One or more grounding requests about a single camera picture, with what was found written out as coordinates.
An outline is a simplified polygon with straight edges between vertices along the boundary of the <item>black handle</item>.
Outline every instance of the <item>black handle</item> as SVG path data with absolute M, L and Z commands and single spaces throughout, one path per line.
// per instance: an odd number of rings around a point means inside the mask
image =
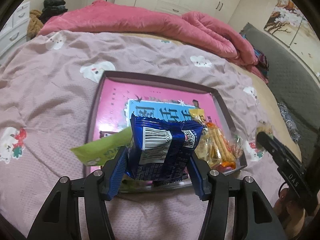
M 212 185 L 208 181 L 208 171 L 210 167 L 204 160 L 199 160 L 196 153 L 193 152 L 187 163 L 187 169 L 195 193 L 202 201 L 211 199 Z
M 28 240 L 37 239 L 81 239 L 78 198 L 68 177 L 58 180 L 33 221 Z
M 208 179 L 212 184 L 212 193 L 198 239 L 210 240 L 214 236 L 216 240 L 223 240 L 228 218 L 229 182 L 218 171 L 215 175 L 211 175 L 209 171 Z
M 91 173 L 84 181 L 84 209 L 89 238 L 115 240 L 106 204 L 100 198 L 99 184 L 105 173 Z

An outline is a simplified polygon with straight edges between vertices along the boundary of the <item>green snack packet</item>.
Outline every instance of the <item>green snack packet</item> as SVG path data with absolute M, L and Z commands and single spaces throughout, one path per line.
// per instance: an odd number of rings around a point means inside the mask
M 86 143 L 83 146 L 72 148 L 71 151 L 87 166 L 104 165 L 113 159 L 121 146 L 129 146 L 132 137 L 131 127 L 108 137 Z

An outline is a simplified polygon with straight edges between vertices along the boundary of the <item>snack package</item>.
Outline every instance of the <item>snack package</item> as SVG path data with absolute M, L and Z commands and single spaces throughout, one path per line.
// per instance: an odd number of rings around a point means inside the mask
M 203 126 L 199 144 L 195 149 L 195 153 L 199 159 L 209 161 L 212 143 L 204 117 L 204 110 L 200 108 L 189 109 L 189 114 L 193 120 L 197 121 Z
M 273 139 L 273 131 L 272 131 L 272 126 L 268 122 L 264 121 L 259 121 L 259 124 L 256 128 L 256 148 L 258 150 L 262 150 L 263 146 L 260 145 L 260 143 L 257 142 L 257 134 L 260 132 L 265 132 L 270 138 Z
M 134 114 L 130 122 L 132 140 L 127 174 L 136 180 L 181 177 L 199 143 L 202 125 L 196 121 L 166 122 Z
M 235 141 L 232 143 L 229 143 L 231 152 L 236 159 L 240 158 L 244 152 L 243 146 L 242 146 L 242 139 L 240 136 L 235 135 L 234 136 Z
M 84 165 L 100 166 L 113 159 L 121 146 L 129 146 L 131 137 L 131 127 L 112 135 L 110 132 L 100 131 L 99 140 L 72 148 L 71 151 Z
M 227 171 L 236 168 L 236 158 L 243 153 L 240 137 L 228 142 L 222 130 L 211 122 L 206 122 L 203 109 L 189 109 L 193 120 L 203 125 L 198 147 L 195 150 L 199 159 L 205 160 L 213 168 Z
M 232 154 L 229 143 L 223 135 L 222 130 L 214 123 L 207 123 L 207 126 L 212 141 L 212 165 L 216 166 L 217 164 L 221 164 L 223 167 L 229 166 L 235 169 L 236 158 Z

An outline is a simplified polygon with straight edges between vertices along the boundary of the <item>blue snack bag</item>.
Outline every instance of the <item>blue snack bag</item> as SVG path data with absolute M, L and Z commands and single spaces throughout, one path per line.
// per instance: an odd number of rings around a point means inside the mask
M 196 121 L 166 122 L 131 115 L 132 140 L 127 174 L 136 180 L 167 180 L 182 176 L 199 143 L 202 125 Z

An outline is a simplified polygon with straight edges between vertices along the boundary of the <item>pink bedsheet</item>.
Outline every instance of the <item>pink bedsheet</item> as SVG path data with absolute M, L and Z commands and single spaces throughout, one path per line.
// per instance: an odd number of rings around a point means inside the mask
M 97 0 L 82 9 L 52 17 L 38 35 L 60 30 L 153 33 L 192 44 L 249 71 L 258 63 L 247 40 L 229 25 L 200 12 L 189 12 L 179 17 Z

